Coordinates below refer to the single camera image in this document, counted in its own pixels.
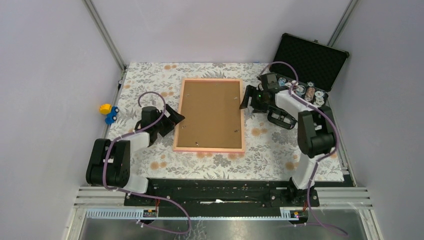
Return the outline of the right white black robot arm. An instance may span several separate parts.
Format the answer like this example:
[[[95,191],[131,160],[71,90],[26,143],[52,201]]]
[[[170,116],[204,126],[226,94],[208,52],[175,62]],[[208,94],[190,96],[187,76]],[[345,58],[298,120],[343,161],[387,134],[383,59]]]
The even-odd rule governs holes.
[[[336,152],[338,135],[332,110],[325,106],[324,96],[318,103],[307,96],[309,86],[274,72],[258,76],[258,86],[247,85],[240,109],[252,107],[254,113],[264,113],[267,120],[279,127],[297,128],[297,145],[301,151],[299,166],[290,181],[294,188],[287,191],[287,201],[293,206],[306,199],[305,190],[312,188],[318,164]]]

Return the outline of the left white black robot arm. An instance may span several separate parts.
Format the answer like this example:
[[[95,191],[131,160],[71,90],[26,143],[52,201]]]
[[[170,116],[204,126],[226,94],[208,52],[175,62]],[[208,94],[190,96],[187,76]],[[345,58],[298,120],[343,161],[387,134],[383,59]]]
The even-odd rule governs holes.
[[[155,192],[148,187],[146,177],[131,173],[131,155],[152,146],[158,135],[165,137],[185,117],[168,104],[164,110],[155,106],[142,108],[141,120],[135,124],[135,130],[116,143],[107,138],[95,140],[88,162],[85,179],[90,185],[123,189],[136,193],[136,199],[144,206],[152,204]]]

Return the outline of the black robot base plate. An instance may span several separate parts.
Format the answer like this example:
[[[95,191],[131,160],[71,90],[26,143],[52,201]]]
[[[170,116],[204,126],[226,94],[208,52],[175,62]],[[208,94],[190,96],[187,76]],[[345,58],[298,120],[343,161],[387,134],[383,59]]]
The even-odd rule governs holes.
[[[122,197],[124,207],[147,208],[159,217],[278,217],[280,208],[303,209],[306,193],[288,181],[153,180],[148,194],[159,200]]]

